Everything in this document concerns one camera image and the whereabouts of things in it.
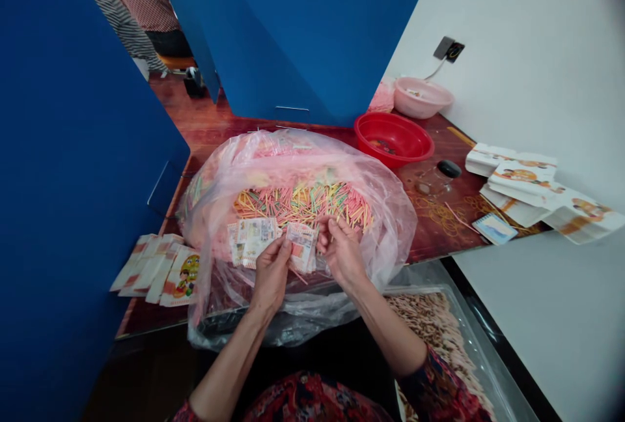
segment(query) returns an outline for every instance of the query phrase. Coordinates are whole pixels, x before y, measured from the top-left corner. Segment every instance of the electrical outlet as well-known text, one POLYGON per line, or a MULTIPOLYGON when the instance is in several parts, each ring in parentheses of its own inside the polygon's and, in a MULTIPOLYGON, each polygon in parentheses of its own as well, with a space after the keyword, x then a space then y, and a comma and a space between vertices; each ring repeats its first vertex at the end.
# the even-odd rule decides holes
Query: electrical outlet
POLYGON ((445 54, 447 56, 447 62, 451 62, 452 64, 456 62, 456 59, 458 58, 458 56, 460 55, 463 49, 464 49, 464 44, 461 44, 458 42, 455 42, 454 44, 452 44, 447 50, 447 53, 445 54))
POLYGON ((436 51, 434 51, 434 57, 437 59, 447 59, 452 64, 456 62, 456 59, 464 49, 464 44, 456 42, 454 38, 444 36, 441 39, 441 44, 438 45, 436 51))
POLYGON ((455 41, 453 38, 450 38, 449 36, 444 36, 443 39, 441 39, 441 44, 439 44, 438 48, 436 48, 436 51, 434 51, 434 57, 443 60, 447 55, 449 48, 451 48, 454 43, 455 41))

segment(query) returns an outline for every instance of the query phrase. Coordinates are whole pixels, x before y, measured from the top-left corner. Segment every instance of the hand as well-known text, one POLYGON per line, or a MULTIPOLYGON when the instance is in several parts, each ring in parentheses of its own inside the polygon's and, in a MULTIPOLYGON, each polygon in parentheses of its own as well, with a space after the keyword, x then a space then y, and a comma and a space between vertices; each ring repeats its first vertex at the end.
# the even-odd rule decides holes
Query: hand
POLYGON ((353 230, 344 219, 337 222, 332 216, 320 217, 317 222, 317 250, 326 256, 332 277, 345 293, 351 294, 360 284, 369 283, 360 252, 360 228, 353 230))
POLYGON ((285 298, 288 273, 286 264, 291 256, 291 249, 291 242, 281 236, 256 260, 256 284, 249 307, 269 314, 269 319, 273 318, 285 298))

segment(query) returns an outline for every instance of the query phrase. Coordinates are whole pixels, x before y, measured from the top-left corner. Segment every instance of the white wall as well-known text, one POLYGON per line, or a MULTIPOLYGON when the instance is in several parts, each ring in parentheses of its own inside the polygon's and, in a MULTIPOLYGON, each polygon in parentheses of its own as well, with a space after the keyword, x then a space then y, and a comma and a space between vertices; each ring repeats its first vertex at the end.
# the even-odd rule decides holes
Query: white wall
MULTIPOLYGON (((557 156, 563 184, 625 213, 625 0, 420 0, 385 76, 430 74, 444 35, 466 45, 435 77, 456 96, 448 118, 477 141, 557 156)), ((625 348, 625 231, 456 261, 562 419, 598 419, 625 348)))

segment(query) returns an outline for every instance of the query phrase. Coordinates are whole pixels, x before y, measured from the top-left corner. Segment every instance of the black lid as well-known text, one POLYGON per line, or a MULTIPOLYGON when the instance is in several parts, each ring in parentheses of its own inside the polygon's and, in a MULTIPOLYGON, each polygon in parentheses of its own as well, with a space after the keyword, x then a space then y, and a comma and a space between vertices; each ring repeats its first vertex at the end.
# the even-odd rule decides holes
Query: black lid
POLYGON ((460 167, 449 160, 441 160, 436 167, 449 178, 458 178, 462 174, 460 167))

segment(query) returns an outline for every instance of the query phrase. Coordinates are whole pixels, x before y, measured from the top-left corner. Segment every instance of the wooden table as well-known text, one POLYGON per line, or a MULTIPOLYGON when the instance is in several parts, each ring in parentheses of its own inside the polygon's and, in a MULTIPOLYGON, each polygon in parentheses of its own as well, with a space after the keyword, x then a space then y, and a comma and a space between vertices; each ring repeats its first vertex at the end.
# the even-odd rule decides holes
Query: wooden table
MULTIPOLYGON (((216 105, 208 98, 191 99, 187 95, 179 76, 170 75, 164 79, 152 76, 150 85, 191 147, 191 157, 174 195, 167 218, 163 222, 160 234, 180 234, 174 215, 181 196, 191 182, 193 175, 202 167, 213 150, 232 136, 256 129, 275 130, 276 125, 279 125, 307 129, 334 137, 353 147, 357 145, 356 135, 351 128, 295 124, 234 116, 224 95, 219 96, 216 105)), ((463 167, 473 142, 441 115, 436 115, 428 120, 415 121, 428 131, 436 148, 434 155, 429 160, 413 163, 396 171, 397 176, 404 183, 404 189, 411 199, 419 219, 408 262, 438 259, 460 251, 487 246, 487 243, 477 233, 458 222, 445 206, 445 203, 448 203, 456 215, 466 223, 471 223, 492 212, 493 208, 479 194, 479 190, 486 181, 485 178, 464 172, 460 178, 451 184, 451 192, 441 195, 435 200, 419 194, 413 186, 416 176, 435 166, 439 160, 451 160, 463 167)), ((511 225, 519 227, 511 219, 508 221, 511 225)), ((520 230, 518 238, 538 234, 548 229, 547 225, 539 223, 530 229, 520 230)), ((125 339, 177 326, 185 323, 186 320, 187 307, 166 308, 146 303, 142 298, 133 298, 116 339, 125 339)))

